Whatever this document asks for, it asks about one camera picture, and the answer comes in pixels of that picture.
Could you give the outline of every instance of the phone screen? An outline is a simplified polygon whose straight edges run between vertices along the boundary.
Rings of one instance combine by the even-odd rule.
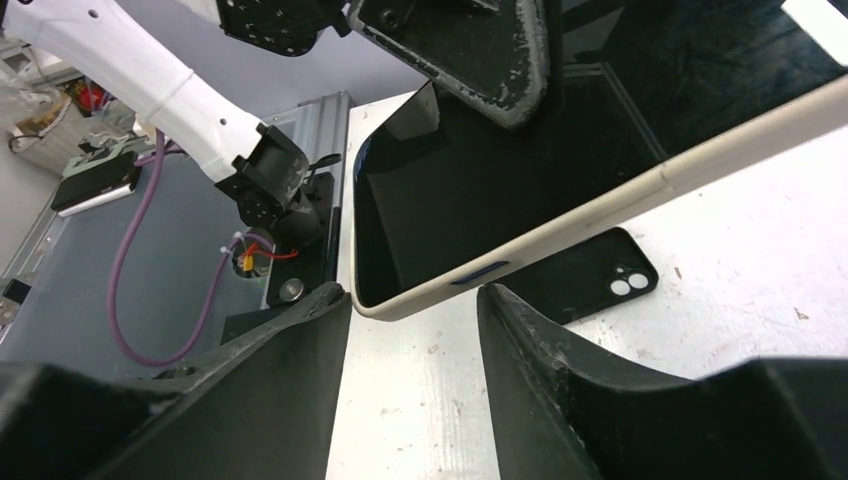
[[[848,0],[816,2],[848,15]],[[527,125],[504,130],[428,85],[360,152],[360,301],[383,303],[848,73],[803,4],[547,2],[548,90]]]

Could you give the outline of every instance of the red object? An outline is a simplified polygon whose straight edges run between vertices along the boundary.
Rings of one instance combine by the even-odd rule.
[[[259,246],[258,243],[254,243],[253,245],[251,245],[250,247],[247,248],[247,252],[244,253],[244,256],[252,255],[254,253],[258,253],[258,254],[264,255],[268,258],[273,258],[275,260],[285,260],[287,258],[296,257],[300,252],[298,252],[297,250],[292,250],[291,253],[286,253],[286,254],[283,254],[283,255],[277,255],[277,254],[266,252],[265,250],[262,250],[262,248]]]
[[[90,90],[88,87],[82,87],[79,95],[77,95],[77,103],[84,110],[90,112],[92,100],[95,106],[100,107],[100,104],[103,103],[103,89],[96,85],[92,85]]]

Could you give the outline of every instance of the gray wall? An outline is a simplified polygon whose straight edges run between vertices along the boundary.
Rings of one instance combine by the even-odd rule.
[[[118,0],[213,88],[259,117],[347,90],[356,105],[417,89],[424,77],[351,33],[324,32],[315,48],[287,58],[224,35],[175,0]]]

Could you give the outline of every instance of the white table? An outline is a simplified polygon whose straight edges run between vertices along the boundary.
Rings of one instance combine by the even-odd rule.
[[[346,206],[353,157],[409,96],[351,111]],[[758,355],[848,354],[846,159],[843,130],[628,221],[659,286],[568,328],[690,378]],[[354,312],[327,478],[499,478],[475,291],[396,323]]]

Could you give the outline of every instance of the red wire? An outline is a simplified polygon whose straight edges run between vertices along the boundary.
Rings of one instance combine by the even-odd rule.
[[[287,258],[294,258],[294,257],[296,257],[300,254],[300,252],[298,252],[297,250],[292,250],[291,253],[285,253],[285,254],[278,255],[278,254],[275,254],[275,253],[266,252],[265,250],[262,250],[262,247],[258,243],[254,243],[253,245],[248,247],[248,249],[244,253],[244,255],[249,256],[249,255],[252,255],[254,253],[258,253],[258,254],[266,256],[268,258],[273,258],[275,260],[285,260]]]

